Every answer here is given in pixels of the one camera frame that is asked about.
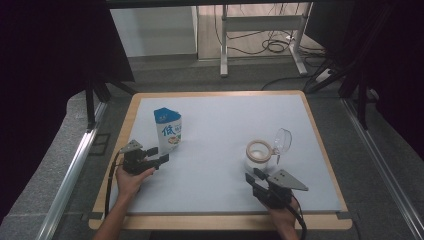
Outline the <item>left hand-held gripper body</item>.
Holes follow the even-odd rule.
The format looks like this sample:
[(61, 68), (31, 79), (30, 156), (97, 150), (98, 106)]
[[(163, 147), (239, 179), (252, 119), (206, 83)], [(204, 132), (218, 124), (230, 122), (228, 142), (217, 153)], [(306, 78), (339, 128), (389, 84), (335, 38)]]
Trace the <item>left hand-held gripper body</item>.
[(129, 174), (138, 175), (156, 166), (153, 160), (145, 161), (145, 158), (150, 156), (147, 156), (147, 150), (143, 150), (143, 146), (136, 140), (127, 143), (119, 153), (124, 155), (123, 169)]

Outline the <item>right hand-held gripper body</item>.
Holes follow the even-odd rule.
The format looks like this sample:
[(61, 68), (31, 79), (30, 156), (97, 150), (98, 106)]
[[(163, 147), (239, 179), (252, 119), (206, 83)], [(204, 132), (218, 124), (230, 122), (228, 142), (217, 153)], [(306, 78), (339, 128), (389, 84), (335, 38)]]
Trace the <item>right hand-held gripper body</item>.
[(262, 194), (255, 197), (269, 208), (283, 209), (291, 203), (293, 190), (309, 190), (305, 184), (283, 169), (267, 175), (265, 181), (268, 187), (264, 188), (260, 185)]

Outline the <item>blue and white milk pouch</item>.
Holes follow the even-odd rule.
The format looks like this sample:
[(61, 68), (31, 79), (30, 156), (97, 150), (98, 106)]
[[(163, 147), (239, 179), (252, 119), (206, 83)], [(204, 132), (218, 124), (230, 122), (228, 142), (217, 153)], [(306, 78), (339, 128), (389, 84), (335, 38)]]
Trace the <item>blue and white milk pouch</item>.
[(182, 117), (168, 108), (160, 108), (154, 111), (159, 152), (168, 154), (179, 146), (182, 138)]

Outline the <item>person's left hand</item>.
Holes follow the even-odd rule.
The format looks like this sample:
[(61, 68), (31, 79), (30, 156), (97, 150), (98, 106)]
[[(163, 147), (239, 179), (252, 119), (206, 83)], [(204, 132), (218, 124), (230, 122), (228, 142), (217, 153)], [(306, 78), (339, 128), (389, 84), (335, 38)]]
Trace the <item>person's left hand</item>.
[(151, 176), (154, 172), (154, 168), (149, 168), (138, 175), (131, 175), (127, 173), (122, 166), (120, 166), (116, 171), (116, 178), (118, 184), (118, 199), (132, 199), (139, 191), (142, 182), (146, 178)]

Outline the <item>person's right hand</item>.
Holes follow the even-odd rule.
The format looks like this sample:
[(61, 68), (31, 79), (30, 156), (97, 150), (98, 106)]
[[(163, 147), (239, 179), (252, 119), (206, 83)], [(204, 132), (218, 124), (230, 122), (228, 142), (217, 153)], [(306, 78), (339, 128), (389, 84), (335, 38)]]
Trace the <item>person's right hand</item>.
[(296, 217), (287, 209), (268, 208), (271, 220), (279, 231), (295, 229)]

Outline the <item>black tripod stand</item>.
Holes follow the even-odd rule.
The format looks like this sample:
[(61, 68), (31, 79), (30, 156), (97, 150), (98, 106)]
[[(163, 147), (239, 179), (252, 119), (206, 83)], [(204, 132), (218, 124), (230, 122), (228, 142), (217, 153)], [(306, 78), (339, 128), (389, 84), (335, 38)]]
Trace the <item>black tripod stand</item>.
[(122, 91), (130, 95), (135, 95), (137, 93), (135, 89), (103, 73), (95, 77), (87, 77), (85, 94), (88, 132), (91, 132), (96, 125), (94, 96), (97, 96), (101, 103), (107, 103), (111, 99), (111, 93), (107, 87), (108, 83), (112, 84), (113, 86), (117, 87), (118, 89), (121, 89)]

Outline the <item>white power strip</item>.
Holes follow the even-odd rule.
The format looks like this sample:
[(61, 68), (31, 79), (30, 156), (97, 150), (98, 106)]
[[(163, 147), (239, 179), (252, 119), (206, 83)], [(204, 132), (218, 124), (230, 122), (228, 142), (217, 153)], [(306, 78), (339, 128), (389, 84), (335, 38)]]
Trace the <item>white power strip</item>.
[(333, 74), (333, 71), (329, 68), (325, 69), (320, 75), (316, 77), (316, 82), (320, 83), (324, 80), (326, 80), (328, 77), (330, 77)]

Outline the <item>white panel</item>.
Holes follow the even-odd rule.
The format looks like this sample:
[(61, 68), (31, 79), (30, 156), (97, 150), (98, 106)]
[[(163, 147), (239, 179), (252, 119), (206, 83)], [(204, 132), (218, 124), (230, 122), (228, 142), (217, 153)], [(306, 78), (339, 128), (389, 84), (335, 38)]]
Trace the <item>white panel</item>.
[(112, 9), (128, 57), (197, 53), (197, 12), (193, 6)]

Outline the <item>black metal stand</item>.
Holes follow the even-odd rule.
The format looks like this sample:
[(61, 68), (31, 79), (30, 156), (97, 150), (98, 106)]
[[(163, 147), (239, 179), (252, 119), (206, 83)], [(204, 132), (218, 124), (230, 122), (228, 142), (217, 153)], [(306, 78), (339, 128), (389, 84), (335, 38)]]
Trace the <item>black metal stand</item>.
[(357, 120), (360, 125), (367, 130), (366, 105), (370, 102), (370, 100), (367, 97), (367, 83), (363, 76), (362, 65), (362, 60), (354, 60), (341, 70), (337, 70), (325, 80), (313, 85), (312, 81), (315, 81), (317, 76), (322, 73), (322, 68), (319, 68), (317, 73), (305, 84), (303, 92), (305, 94), (315, 93), (331, 83), (343, 79), (343, 83), (338, 90), (338, 94), (341, 98), (349, 98), (353, 94), (354, 90), (358, 89), (358, 98), (356, 100)]

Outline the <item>black curtain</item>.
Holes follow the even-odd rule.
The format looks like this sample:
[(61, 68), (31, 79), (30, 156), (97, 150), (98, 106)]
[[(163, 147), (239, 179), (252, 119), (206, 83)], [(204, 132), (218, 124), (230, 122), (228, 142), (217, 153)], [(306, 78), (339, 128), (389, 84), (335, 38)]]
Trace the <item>black curtain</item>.
[(348, 71), (339, 95), (375, 91), (378, 111), (424, 160), (424, 0), (319, 0), (306, 35)]
[(88, 80), (132, 80), (106, 0), (0, 0), (0, 223)]

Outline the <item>aluminium rail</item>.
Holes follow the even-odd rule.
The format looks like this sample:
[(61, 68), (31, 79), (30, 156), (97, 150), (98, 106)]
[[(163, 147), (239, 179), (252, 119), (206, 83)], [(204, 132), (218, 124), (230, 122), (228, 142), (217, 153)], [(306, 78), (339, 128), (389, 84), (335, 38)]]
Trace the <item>aluminium rail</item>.
[(84, 133), (57, 194), (52, 201), (49, 211), (35, 237), (35, 240), (52, 240), (71, 197), (72, 191), (83, 169), (90, 147), (97, 135), (99, 125), (106, 108), (107, 103), (100, 103), (97, 106), (94, 112), (94, 127)]
[(344, 105), (355, 130), (357, 131), (361, 141), (364, 143), (373, 163), (376, 166), (377, 171), (379, 172), (392, 199), (397, 205), (414, 239), (424, 240), (424, 221), (421, 219), (412, 201), (402, 189), (395, 175), (389, 168), (389, 165), (387, 164), (380, 149), (372, 138), (372, 135), (356, 118), (357, 111), (355, 110), (353, 104), (346, 99), (342, 99), (341, 103)]

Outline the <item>white metal desk frame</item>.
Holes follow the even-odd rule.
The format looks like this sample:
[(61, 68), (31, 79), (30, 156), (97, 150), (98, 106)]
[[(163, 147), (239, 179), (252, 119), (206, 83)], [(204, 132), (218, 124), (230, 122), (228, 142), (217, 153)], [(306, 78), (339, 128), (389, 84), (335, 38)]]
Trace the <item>white metal desk frame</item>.
[(297, 66), (301, 76), (308, 74), (303, 60), (299, 54), (300, 43), (308, 21), (311, 2), (304, 3), (305, 7), (300, 15), (278, 15), (278, 16), (248, 16), (248, 17), (228, 17), (226, 5), (223, 5), (221, 17), (222, 39), (220, 51), (220, 76), (228, 76), (228, 54), (227, 39), (228, 32), (248, 32), (248, 31), (295, 31), (296, 36), (289, 44), (291, 56)]

